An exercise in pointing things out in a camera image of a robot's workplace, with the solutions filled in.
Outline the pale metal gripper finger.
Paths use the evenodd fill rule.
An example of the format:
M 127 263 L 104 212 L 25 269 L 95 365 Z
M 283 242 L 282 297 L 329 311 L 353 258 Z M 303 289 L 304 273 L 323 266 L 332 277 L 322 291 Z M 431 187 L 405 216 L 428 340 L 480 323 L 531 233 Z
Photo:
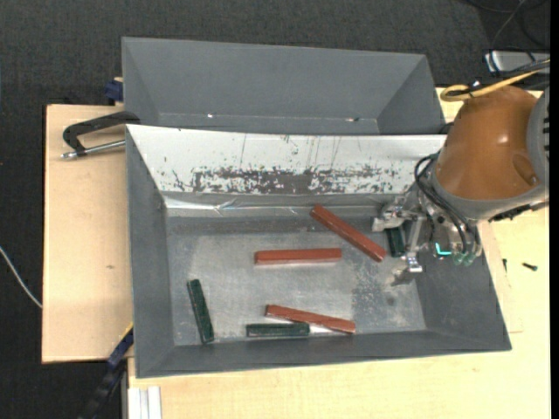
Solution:
M 384 231 L 400 227 L 411 217 L 411 212 L 402 204 L 389 203 L 384 205 L 377 214 L 371 217 L 371 230 Z
M 391 286 L 409 285 L 424 271 L 416 254 L 406 254 L 398 259 L 392 269 Z

